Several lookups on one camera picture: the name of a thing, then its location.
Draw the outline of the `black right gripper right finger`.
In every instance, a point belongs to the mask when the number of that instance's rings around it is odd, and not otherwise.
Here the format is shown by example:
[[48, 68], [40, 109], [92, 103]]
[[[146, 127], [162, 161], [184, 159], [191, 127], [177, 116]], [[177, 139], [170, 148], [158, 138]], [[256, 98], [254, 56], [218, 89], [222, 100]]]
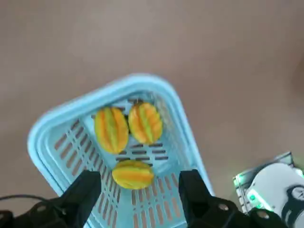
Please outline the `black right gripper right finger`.
[[196, 169], [180, 172], [179, 195], [189, 228], [286, 227], [271, 211], [253, 209], [246, 215], [232, 201], [212, 196]]

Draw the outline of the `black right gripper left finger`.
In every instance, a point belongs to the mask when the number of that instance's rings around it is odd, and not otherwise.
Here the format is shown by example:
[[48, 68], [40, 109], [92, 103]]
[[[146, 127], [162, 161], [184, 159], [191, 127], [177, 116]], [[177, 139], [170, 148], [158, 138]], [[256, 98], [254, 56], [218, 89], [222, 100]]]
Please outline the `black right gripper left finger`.
[[101, 194], [101, 174], [84, 170], [57, 198], [19, 194], [0, 200], [34, 199], [35, 204], [25, 213], [14, 216], [10, 210], [0, 211], [2, 228], [83, 228]]

